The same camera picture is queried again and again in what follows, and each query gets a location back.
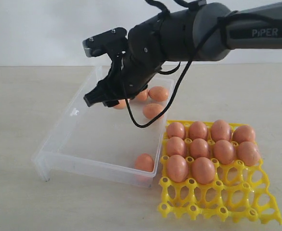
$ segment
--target egg carton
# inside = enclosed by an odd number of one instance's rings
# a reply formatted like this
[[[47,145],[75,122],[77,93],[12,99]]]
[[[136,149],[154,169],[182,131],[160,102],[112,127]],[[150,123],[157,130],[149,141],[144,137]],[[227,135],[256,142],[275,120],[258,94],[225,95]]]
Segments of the egg carton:
[[[193,121],[170,120],[167,122],[167,126],[172,122],[182,123],[186,129],[186,137],[188,137],[188,129]],[[210,131],[213,123],[204,123]],[[234,132],[237,127],[243,124],[231,123],[229,125]],[[217,215],[222,221],[231,217],[235,223],[242,218],[248,218],[250,221],[259,219],[262,224],[275,219],[282,225],[282,217],[276,199],[269,192],[269,178],[261,168],[262,159],[257,165],[248,167],[238,159],[229,165],[222,165],[217,159],[211,158],[216,169],[215,179],[210,184],[202,185],[192,178],[193,158],[188,155],[192,140],[185,139],[187,147],[185,159],[189,167],[189,174],[184,182],[176,183],[167,176],[167,160],[169,159],[166,154],[167,140],[167,134],[164,133],[163,154],[160,158],[163,169],[159,181],[162,193],[161,203],[158,205],[158,211],[164,218],[169,213],[173,213],[176,218],[187,213],[192,220],[201,214],[204,218]],[[231,142],[235,148],[238,146],[237,142]],[[215,142],[210,135],[208,143],[212,149]]]

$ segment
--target robotic arm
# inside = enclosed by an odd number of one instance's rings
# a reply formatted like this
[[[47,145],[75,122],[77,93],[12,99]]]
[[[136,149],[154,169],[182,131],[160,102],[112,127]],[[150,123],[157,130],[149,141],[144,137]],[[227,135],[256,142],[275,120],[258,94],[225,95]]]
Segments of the robotic arm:
[[[136,25],[128,33],[115,28],[83,41],[88,57],[108,54],[112,60],[108,75],[84,96],[88,107],[103,103],[107,107],[118,100],[133,99],[147,88],[147,83],[163,72],[165,61],[188,61],[167,107],[145,128],[170,107],[177,88],[192,61],[220,61],[234,49],[282,49],[282,2],[232,12],[221,3],[206,0],[185,2],[174,0],[185,10],[170,13],[155,0],[146,0],[161,10],[157,16]]]

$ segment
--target transparent plastic container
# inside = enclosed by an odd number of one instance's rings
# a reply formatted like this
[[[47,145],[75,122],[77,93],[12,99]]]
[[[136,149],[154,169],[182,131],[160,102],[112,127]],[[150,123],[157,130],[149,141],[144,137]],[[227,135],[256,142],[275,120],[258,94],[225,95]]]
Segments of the transparent plastic container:
[[[55,128],[33,156],[39,176],[50,180],[51,169],[83,174],[101,179],[150,187],[156,175],[167,115],[148,128],[136,127],[127,108],[116,110],[102,103],[88,108],[84,95],[108,73],[109,67],[96,67],[72,99]],[[173,80],[156,75],[149,88],[162,86],[173,91]],[[150,103],[130,101],[136,120],[144,124],[149,120],[142,113]],[[134,161],[148,153],[155,162],[153,172],[134,169]]]

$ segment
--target egg tray cup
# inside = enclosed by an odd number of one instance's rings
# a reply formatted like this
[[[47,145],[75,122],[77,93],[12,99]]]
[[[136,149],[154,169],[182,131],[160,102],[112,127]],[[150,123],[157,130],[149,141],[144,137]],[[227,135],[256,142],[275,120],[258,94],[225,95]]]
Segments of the egg tray cup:
[[[185,126],[186,137],[188,137],[189,126],[193,121],[175,121],[169,120],[167,126],[172,122],[180,122]],[[210,144],[211,149],[215,144],[210,137],[210,128],[212,122],[204,122],[208,127],[209,137],[207,142]],[[234,130],[243,124],[229,124]],[[263,161],[260,159],[259,163],[255,166],[245,166],[243,161],[235,160],[229,165],[222,165],[215,158],[211,158],[215,168],[215,179],[206,185],[196,182],[191,175],[191,165],[193,158],[189,156],[189,145],[192,142],[190,139],[185,139],[187,147],[186,161],[189,166],[188,178],[181,183],[173,182],[167,176],[167,160],[169,157],[166,154],[166,142],[168,140],[167,134],[164,134],[163,140],[163,154],[160,158],[160,163],[163,165],[162,177],[159,184],[162,186],[161,203],[158,206],[158,211],[164,218],[169,213],[174,213],[176,218],[180,218],[183,214],[187,213],[192,220],[195,220],[199,214],[204,218],[210,218],[214,215],[220,217],[225,221],[231,217],[233,222],[237,223],[242,218],[248,218],[250,221],[257,221],[258,219],[262,224],[268,223],[270,220],[277,220],[282,225],[282,217],[276,202],[275,197],[269,192],[269,178],[266,172],[261,168]],[[231,141],[235,148],[238,146],[237,142]],[[237,170],[236,176],[229,180],[229,173]],[[259,171],[262,174],[261,179],[253,181],[253,174]],[[173,187],[175,191],[174,197],[168,192],[168,188]],[[207,193],[216,191],[216,195],[207,201]],[[233,202],[233,196],[237,191],[242,192],[242,199],[236,203]],[[266,195],[269,201],[263,205],[259,204],[259,199],[262,195]]]

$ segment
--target plastic egg tray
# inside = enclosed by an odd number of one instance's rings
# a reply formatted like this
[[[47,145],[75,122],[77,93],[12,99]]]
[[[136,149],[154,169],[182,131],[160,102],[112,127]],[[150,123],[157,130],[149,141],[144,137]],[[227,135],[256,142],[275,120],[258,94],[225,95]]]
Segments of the plastic egg tray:
[[[185,126],[186,134],[188,134],[189,126],[193,123],[193,121],[168,121],[167,126],[172,122],[181,122]],[[210,131],[213,123],[204,123]],[[230,124],[232,131],[241,125]],[[185,139],[189,175],[184,182],[176,183],[167,176],[166,163],[169,158],[166,154],[167,139],[165,133],[163,155],[160,159],[163,165],[162,177],[159,181],[162,186],[162,193],[161,203],[158,206],[158,210],[163,217],[166,218],[172,212],[176,218],[188,213],[192,220],[195,220],[201,214],[204,218],[217,215],[222,221],[225,221],[228,217],[231,217],[233,222],[248,218],[250,221],[259,219],[262,224],[266,224],[275,219],[282,224],[282,217],[276,199],[269,192],[269,178],[261,168],[262,159],[257,165],[248,167],[241,160],[235,160],[229,165],[222,165],[217,159],[212,158],[211,160],[216,168],[214,181],[206,185],[198,184],[191,176],[193,158],[188,153],[192,140]],[[231,142],[235,148],[238,146],[238,143]],[[210,132],[208,143],[211,147],[215,144],[211,140]],[[255,180],[256,173],[261,175],[258,176],[259,179],[257,180]]]

